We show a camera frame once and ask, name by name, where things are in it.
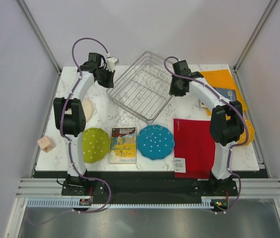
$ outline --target green plate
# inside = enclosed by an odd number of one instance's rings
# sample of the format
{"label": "green plate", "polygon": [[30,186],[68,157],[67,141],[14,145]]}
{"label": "green plate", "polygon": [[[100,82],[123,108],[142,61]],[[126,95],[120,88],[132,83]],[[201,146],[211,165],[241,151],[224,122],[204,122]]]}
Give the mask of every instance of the green plate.
{"label": "green plate", "polygon": [[100,128],[89,128],[82,135],[82,153],[86,163],[102,160],[110,150],[107,132]]}

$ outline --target metal dish rack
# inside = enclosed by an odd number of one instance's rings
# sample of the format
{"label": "metal dish rack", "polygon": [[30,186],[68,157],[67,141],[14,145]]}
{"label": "metal dish rack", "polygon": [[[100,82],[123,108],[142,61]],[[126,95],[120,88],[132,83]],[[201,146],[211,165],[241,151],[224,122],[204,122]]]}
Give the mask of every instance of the metal dish rack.
{"label": "metal dish rack", "polygon": [[118,106],[152,124],[173,96],[169,95],[172,76],[163,65],[164,58],[146,51],[108,89]]}

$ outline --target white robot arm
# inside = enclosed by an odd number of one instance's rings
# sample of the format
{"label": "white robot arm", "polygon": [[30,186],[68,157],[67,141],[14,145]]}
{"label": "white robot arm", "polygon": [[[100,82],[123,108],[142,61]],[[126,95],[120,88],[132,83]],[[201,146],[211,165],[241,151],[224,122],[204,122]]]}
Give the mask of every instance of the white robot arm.
{"label": "white robot arm", "polygon": [[81,143],[86,119],[81,101],[95,81],[98,81],[98,84],[103,87],[113,87],[113,76],[118,59],[110,57],[110,55],[107,54],[104,66],[100,66],[101,59],[104,59],[102,55],[90,53],[88,61],[80,66],[82,74],[80,75],[80,72],[77,71],[76,79],[71,86],[72,89],[66,93],[64,98],[55,98],[53,102],[56,128],[60,129],[63,107],[66,99],[71,96],[66,108],[66,110],[71,109],[71,111],[64,115],[63,134],[66,136],[64,141],[67,145],[68,154],[68,175],[70,176],[68,183],[73,186],[80,186],[82,182],[73,168],[72,162],[75,164],[75,168],[81,175],[86,173],[86,165],[82,155]]}
{"label": "white robot arm", "polygon": [[174,63],[173,69],[174,73],[167,69],[173,75],[169,94],[184,96],[190,92],[212,111],[210,134],[215,141],[215,159],[210,178],[215,186],[221,187],[231,178],[229,152],[244,132],[244,125],[232,107],[242,116],[242,105],[239,101],[230,102],[216,92],[201,73],[191,72],[185,60]]}
{"label": "white robot arm", "polygon": [[[196,79],[211,87],[205,78]],[[197,96],[210,111],[212,111],[212,109],[216,108],[217,106],[225,106],[225,103],[219,100],[208,88],[200,83],[191,81],[189,85],[189,92]],[[229,103],[229,100],[225,97],[222,97],[222,100],[225,100],[227,103]],[[226,179],[230,176],[230,173],[227,170],[228,152],[230,146],[236,143],[236,141],[232,141],[227,143],[225,146],[221,145],[220,143],[215,143],[215,159],[211,172],[216,179]]]}

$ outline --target blue plastic plate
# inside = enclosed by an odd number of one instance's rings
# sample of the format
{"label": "blue plastic plate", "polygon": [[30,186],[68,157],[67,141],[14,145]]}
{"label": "blue plastic plate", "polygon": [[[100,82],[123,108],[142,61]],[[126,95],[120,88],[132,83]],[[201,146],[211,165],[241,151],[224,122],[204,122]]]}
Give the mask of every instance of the blue plastic plate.
{"label": "blue plastic plate", "polygon": [[172,153],[174,139],[168,128],[148,125],[139,131],[137,148],[140,153],[152,160],[161,160]]}

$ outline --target tabletop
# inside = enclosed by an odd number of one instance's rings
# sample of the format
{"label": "tabletop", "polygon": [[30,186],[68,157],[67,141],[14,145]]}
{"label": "tabletop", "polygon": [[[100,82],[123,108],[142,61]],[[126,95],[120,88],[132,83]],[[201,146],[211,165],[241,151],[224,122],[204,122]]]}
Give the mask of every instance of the tabletop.
{"label": "tabletop", "polygon": [[[117,66],[115,79],[117,79],[126,69],[126,66]],[[229,69],[227,64],[196,64],[189,66],[192,71],[209,71],[219,69]],[[64,67],[60,82],[57,88],[56,97],[64,97],[76,77],[76,67]],[[87,94],[88,98],[94,105],[94,114],[86,124],[86,129],[91,127],[102,128],[110,135],[113,127],[136,126],[138,131],[146,127],[146,123],[139,118],[124,111],[115,105],[107,96],[106,88],[101,87],[98,83],[92,85]],[[153,124],[159,124],[167,127],[173,132],[173,119],[192,119],[192,120],[210,120],[204,108],[199,107],[199,100],[192,94],[185,97],[173,97],[168,105],[164,108]],[[36,171],[66,171],[68,167],[67,150],[64,139],[61,137],[59,130],[56,129],[54,119],[54,109],[49,115],[48,125],[45,135],[49,136],[55,143],[56,147],[45,153],[40,151],[36,164]],[[150,160],[137,152],[137,163],[110,164],[109,153],[101,161],[89,164],[86,163],[89,171],[173,171],[174,153],[163,160]],[[258,171],[258,162],[256,159],[252,143],[247,146],[237,147],[232,152],[232,169],[234,171]]]}

